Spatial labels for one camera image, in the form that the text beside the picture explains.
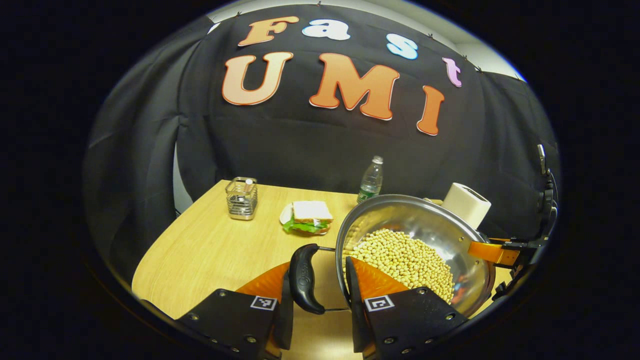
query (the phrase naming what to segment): black bowl handle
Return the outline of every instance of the black bowl handle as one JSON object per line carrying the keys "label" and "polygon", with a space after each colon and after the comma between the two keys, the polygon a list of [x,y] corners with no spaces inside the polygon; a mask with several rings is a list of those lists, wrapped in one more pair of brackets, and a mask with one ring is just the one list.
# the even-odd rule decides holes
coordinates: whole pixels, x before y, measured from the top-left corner
{"label": "black bowl handle", "polygon": [[318,251],[318,244],[304,245],[291,257],[289,263],[289,287],[291,296],[302,310],[318,315],[324,314],[324,306],[320,305],[314,295],[316,278],[311,258]]}

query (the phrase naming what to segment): orange letter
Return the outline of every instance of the orange letter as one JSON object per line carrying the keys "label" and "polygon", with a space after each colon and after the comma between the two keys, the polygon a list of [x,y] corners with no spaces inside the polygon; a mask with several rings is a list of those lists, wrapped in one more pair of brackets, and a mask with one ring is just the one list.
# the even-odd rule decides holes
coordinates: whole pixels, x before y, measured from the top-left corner
{"label": "orange letter", "polygon": [[256,105],[266,101],[278,90],[280,76],[285,61],[293,57],[292,53],[269,53],[263,57],[267,61],[262,85],[256,90],[245,90],[244,75],[249,64],[255,61],[255,56],[238,56],[227,60],[227,73],[222,81],[222,97],[235,105]]}
{"label": "orange letter", "polygon": [[422,89],[427,98],[424,100],[422,118],[416,127],[427,135],[435,136],[438,134],[438,112],[440,112],[440,104],[444,101],[444,95],[430,86],[423,86]]}
{"label": "orange letter", "polygon": [[298,22],[299,19],[296,16],[279,17],[276,19],[256,21],[250,24],[251,30],[246,39],[240,41],[238,46],[247,46],[251,44],[257,44],[259,42],[267,42],[273,40],[273,35],[269,35],[269,31],[273,31],[279,34],[287,28],[287,22],[293,24]]}
{"label": "orange letter", "polygon": [[394,83],[400,77],[398,71],[376,65],[360,77],[348,56],[320,54],[320,60],[324,62],[324,74],[318,93],[309,98],[311,105],[328,109],[337,108],[340,101],[335,97],[335,88],[339,86],[344,107],[347,110],[353,110],[368,92],[367,102],[360,107],[360,111],[370,117],[391,120],[393,113],[389,109],[389,104]]}

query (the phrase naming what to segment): lettuce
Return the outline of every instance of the lettuce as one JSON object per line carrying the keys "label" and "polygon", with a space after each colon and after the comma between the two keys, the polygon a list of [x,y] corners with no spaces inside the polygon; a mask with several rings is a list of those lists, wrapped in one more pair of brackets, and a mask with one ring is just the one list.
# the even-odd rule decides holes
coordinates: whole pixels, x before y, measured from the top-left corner
{"label": "lettuce", "polygon": [[290,233],[291,229],[298,229],[312,234],[315,234],[320,229],[326,229],[327,227],[329,227],[329,222],[326,220],[322,220],[318,224],[314,224],[313,222],[305,222],[302,224],[295,222],[293,215],[291,215],[291,220],[287,221],[282,226],[284,231],[287,233]]}

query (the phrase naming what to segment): bread slice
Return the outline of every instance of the bread slice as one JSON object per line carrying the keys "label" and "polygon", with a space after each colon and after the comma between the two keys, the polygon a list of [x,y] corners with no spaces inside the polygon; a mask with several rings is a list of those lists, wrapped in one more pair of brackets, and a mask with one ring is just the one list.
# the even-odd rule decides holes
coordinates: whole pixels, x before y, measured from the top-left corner
{"label": "bread slice", "polygon": [[324,201],[294,201],[293,219],[300,223],[314,220],[325,220],[330,223],[333,222],[333,215]]}

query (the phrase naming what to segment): white wall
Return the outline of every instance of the white wall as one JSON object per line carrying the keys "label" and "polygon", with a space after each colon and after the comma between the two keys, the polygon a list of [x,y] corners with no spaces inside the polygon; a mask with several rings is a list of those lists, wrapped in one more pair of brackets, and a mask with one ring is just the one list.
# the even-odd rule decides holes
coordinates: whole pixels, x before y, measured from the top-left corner
{"label": "white wall", "polygon": [[[208,14],[213,22],[263,8],[292,4],[317,4],[317,0],[238,0]],[[400,22],[433,37],[461,55],[483,71],[497,72],[524,80],[500,54],[480,39],[453,22],[423,7],[402,0],[323,0],[323,5],[344,6],[373,13]]]}

